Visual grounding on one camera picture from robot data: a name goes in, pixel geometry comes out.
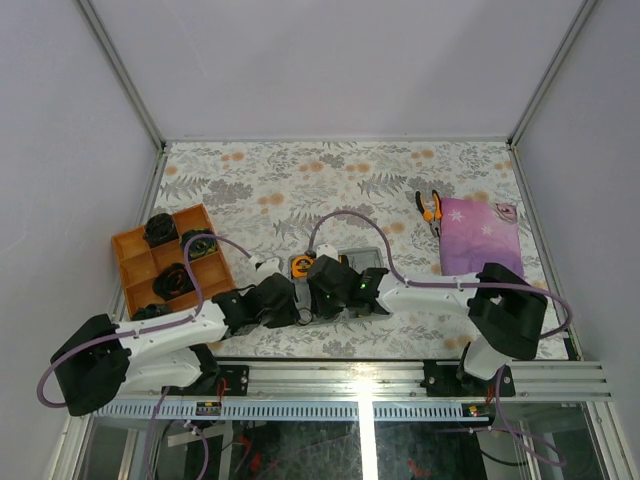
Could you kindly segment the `orange black pliers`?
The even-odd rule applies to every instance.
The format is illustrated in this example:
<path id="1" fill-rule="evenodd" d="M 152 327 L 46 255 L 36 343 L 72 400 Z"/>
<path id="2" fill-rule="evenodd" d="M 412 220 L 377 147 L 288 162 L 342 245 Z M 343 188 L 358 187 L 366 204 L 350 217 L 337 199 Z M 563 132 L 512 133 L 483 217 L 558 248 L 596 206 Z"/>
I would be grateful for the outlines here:
<path id="1" fill-rule="evenodd" d="M 429 209 L 426 197 L 420 192 L 415 192 L 415 203 L 423 219 L 428 223 L 432 235 L 439 239 L 441 237 L 441 220 L 443 218 L 441 198 L 439 193 L 433 189 L 431 191 L 433 209 Z"/>

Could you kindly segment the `grey plastic tool case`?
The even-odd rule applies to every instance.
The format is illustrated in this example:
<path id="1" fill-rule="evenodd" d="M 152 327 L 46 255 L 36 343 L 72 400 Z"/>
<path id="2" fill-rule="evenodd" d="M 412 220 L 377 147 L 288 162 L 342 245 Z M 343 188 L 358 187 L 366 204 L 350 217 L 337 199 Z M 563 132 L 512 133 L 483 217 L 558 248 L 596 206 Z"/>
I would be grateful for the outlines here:
<path id="1" fill-rule="evenodd" d="M 377 248 L 338 250 L 321 244 L 290 257 L 288 267 L 300 326 L 390 315 L 379 302 L 380 284 L 390 270 Z"/>

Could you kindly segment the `orange tape measure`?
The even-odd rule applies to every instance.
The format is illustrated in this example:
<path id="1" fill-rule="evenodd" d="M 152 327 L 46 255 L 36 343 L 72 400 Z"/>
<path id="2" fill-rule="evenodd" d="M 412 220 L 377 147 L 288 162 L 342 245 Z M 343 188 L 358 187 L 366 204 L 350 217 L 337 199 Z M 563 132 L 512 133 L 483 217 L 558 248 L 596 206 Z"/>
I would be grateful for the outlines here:
<path id="1" fill-rule="evenodd" d="M 294 257 L 291 261 L 291 276 L 294 279 L 306 278 L 314 259 L 307 255 Z"/>

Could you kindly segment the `small black tape roll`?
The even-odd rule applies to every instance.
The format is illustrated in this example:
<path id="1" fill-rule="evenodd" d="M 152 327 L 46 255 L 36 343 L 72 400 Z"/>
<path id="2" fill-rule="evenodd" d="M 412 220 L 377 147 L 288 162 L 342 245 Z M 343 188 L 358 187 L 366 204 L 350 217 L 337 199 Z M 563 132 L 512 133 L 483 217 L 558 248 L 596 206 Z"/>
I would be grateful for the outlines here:
<path id="1" fill-rule="evenodd" d="M 298 310 L 299 318 L 297 320 L 297 324 L 301 326 L 306 326 L 313 321 L 313 313 L 309 308 L 301 308 Z"/>

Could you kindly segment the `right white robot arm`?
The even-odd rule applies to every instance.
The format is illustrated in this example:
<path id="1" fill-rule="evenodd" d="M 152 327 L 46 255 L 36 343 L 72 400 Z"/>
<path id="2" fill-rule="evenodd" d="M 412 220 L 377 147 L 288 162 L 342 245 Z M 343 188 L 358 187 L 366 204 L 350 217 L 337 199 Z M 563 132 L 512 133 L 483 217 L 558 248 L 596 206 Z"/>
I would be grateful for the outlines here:
<path id="1" fill-rule="evenodd" d="M 307 271 L 311 311 L 322 319 L 343 312 L 358 316 L 393 316 L 404 312 L 463 316 L 478 330 L 456 366 L 434 371 L 425 383 L 436 396 L 481 396 L 495 387 L 496 374 L 511 360 L 537 355 L 547 297 L 511 270 L 487 263 L 477 274 L 443 282 L 399 279 L 384 267 L 360 272 L 322 255 Z"/>

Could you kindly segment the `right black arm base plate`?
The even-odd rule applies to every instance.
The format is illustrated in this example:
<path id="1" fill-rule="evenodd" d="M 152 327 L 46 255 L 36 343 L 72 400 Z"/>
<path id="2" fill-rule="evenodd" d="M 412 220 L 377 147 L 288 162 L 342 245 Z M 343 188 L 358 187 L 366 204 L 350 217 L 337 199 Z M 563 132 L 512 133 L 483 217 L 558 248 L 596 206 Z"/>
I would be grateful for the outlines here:
<path id="1" fill-rule="evenodd" d="M 490 380 L 477 379 L 463 372 L 459 360 L 424 360 L 423 374 L 420 387 L 430 397 L 487 398 L 496 391 L 496 375 Z"/>

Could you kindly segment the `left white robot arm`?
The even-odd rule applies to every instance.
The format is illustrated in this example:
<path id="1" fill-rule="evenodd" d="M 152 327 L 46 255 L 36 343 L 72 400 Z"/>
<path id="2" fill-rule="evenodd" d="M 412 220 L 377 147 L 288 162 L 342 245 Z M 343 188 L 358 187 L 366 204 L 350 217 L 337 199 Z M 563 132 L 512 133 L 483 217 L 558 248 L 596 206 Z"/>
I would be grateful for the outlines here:
<path id="1" fill-rule="evenodd" d="M 299 317 L 296 301 L 294 284 L 275 273 L 174 314 L 124 323 L 93 316 L 50 359 L 61 405 L 79 417 L 125 393 L 172 387 L 208 394 L 219 381 L 210 344 L 262 323 L 292 325 Z"/>

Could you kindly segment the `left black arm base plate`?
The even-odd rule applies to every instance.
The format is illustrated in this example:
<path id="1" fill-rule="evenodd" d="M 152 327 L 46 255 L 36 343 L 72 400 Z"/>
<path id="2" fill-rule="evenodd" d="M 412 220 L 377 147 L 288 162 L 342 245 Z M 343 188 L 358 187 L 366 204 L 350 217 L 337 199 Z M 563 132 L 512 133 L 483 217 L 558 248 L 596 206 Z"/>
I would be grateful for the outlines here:
<path id="1" fill-rule="evenodd" d="M 250 367 L 248 365 L 222 365 L 214 381 L 206 385 L 200 396 L 224 399 L 245 397 L 248 393 Z"/>

